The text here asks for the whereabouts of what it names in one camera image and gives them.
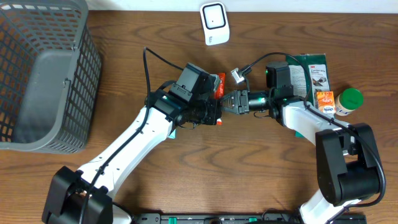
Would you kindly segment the green lid jar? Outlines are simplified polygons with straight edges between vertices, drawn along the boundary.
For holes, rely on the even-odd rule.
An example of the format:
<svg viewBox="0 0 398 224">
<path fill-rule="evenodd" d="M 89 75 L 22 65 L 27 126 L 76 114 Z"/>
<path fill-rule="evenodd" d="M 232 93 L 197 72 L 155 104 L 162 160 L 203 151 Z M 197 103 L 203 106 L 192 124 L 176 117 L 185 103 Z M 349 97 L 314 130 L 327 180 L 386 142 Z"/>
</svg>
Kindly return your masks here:
<svg viewBox="0 0 398 224">
<path fill-rule="evenodd" d="M 335 98 L 336 115 L 347 116 L 364 103 L 363 94 L 355 88 L 348 88 Z"/>
</svg>

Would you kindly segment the orange tissue pack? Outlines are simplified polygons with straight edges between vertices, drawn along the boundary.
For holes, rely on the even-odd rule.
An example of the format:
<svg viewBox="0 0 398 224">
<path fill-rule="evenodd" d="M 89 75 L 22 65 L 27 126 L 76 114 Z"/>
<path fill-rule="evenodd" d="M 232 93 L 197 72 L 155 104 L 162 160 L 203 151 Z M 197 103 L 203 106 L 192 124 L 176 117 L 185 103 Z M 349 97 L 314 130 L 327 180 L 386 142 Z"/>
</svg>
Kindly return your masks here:
<svg viewBox="0 0 398 224">
<path fill-rule="evenodd" d="M 335 98 L 332 91 L 316 92 L 318 109 L 325 114 L 335 114 Z"/>
</svg>

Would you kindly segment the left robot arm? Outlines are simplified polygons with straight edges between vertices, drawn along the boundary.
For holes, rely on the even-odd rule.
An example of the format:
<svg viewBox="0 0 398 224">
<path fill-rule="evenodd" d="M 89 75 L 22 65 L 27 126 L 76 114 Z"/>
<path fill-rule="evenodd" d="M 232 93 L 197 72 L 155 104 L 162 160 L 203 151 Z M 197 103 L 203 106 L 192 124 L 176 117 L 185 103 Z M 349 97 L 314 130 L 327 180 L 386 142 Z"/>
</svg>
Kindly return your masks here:
<svg viewBox="0 0 398 224">
<path fill-rule="evenodd" d="M 101 154 L 78 170 L 63 166 L 53 176 L 43 223 L 132 223 L 114 198 L 146 155 L 185 123 L 215 125 L 221 116 L 214 98 L 221 80 L 191 63 L 178 80 L 150 92 L 131 125 Z"/>
</svg>

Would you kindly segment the green 3M gloves package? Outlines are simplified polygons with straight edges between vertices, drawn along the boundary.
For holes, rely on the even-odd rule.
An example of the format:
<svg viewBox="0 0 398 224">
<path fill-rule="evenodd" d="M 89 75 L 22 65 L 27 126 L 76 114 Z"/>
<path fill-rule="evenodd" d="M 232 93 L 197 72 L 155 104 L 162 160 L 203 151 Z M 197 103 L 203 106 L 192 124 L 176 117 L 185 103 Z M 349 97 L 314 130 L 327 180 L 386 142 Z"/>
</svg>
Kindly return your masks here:
<svg viewBox="0 0 398 224">
<path fill-rule="evenodd" d="M 286 57 L 290 69 L 290 81 L 294 87 L 294 95 L 308 97 L 307 102 L 298 100 L 282 108 L 282 124 L 301 134 L 310 142 L 315 142 L 315 133 L 331 126 L 311 110 L 318 110 L 316 92 L 331 91 L 326 55 L 304 54 Z"/>
</svg>

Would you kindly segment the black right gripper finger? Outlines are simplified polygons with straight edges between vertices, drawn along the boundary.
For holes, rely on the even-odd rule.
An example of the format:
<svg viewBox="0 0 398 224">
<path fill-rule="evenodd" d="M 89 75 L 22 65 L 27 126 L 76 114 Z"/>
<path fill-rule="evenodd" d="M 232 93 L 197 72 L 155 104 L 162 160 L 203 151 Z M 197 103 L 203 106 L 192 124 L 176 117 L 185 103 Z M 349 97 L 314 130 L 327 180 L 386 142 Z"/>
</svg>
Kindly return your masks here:
<svg viewBox="0 0 398 224">
<path fill-rule="evenodd" d="M 237 105 L 230 105 L 230 106 L 222 106 L 221 109 L 225 112 L 229 112 L 232 114 L 240 114 L 239 112 L 239 106 Z"/>
<path fill-rule="evenodd" d="M 220 99 L 222 106 L 238 106 L 239 90 L 234 90 Z"/>
</svg>

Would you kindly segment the red stick sachet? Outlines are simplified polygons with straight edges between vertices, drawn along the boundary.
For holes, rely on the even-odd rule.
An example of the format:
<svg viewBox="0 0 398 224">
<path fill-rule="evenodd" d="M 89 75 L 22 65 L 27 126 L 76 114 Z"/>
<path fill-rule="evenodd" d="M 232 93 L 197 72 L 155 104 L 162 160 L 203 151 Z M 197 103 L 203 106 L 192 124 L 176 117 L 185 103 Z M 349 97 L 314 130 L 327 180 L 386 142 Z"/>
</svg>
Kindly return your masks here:
<svg viewBox="0 0 398 224">
<path fill-rule="evenodd" d="M 215 112 L 212 115 L 211 118 L 211 124 L 212 125 L 222 125 L 222 120 L 221 120 L 221 103 L 220 99 L 224 96 L 224 83 L 225 83 L 225 78 L 226 74 L 225 73 L 217 73 L 217 74 L 211 74 L 212 77 L 215 78 L 214 86 L 216 89 L 214 90 L 214 99 L 216 100 L 216 105 L 214 107 Z"/>
</svg>

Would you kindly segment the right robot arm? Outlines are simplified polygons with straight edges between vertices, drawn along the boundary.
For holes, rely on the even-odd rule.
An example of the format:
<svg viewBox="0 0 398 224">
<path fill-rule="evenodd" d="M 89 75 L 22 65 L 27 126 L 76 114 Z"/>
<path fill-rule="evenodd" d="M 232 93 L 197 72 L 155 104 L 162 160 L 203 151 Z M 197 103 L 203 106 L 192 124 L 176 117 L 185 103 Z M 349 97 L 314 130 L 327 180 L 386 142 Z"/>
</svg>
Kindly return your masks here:
<svg viewBox="0 0 398 224">
<path fill-rule="evenodd" d="M 372 129 L 338 121 L 295 95 L 287 62 L 269 63 L 266 80 L 267 91 L 235 90 L 222 97 L 221 105 L 234 114 L 268 111 L 315 145 L 319 189 L 299 208 L 299 222 L 333 223 L 350 208 L 379 203 L 386 176 Z"/>
</svg>

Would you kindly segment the teal wet wipes pack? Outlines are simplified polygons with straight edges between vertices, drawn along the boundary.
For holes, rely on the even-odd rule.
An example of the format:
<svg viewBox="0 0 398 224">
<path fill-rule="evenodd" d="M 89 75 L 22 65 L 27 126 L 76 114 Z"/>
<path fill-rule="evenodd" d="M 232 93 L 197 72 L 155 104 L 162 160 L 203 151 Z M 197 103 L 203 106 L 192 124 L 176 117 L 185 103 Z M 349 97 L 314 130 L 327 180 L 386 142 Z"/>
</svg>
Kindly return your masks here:
<svg viewBox="0 0 398 224">
<path fill-rule="evenodd" d="M 175 138 L 176 138 L 176 129 L 173 130 L 173 131 L 169 134 L 168 138 L 170 138 L 170 139 L 175 139 Z"/>
</svg>

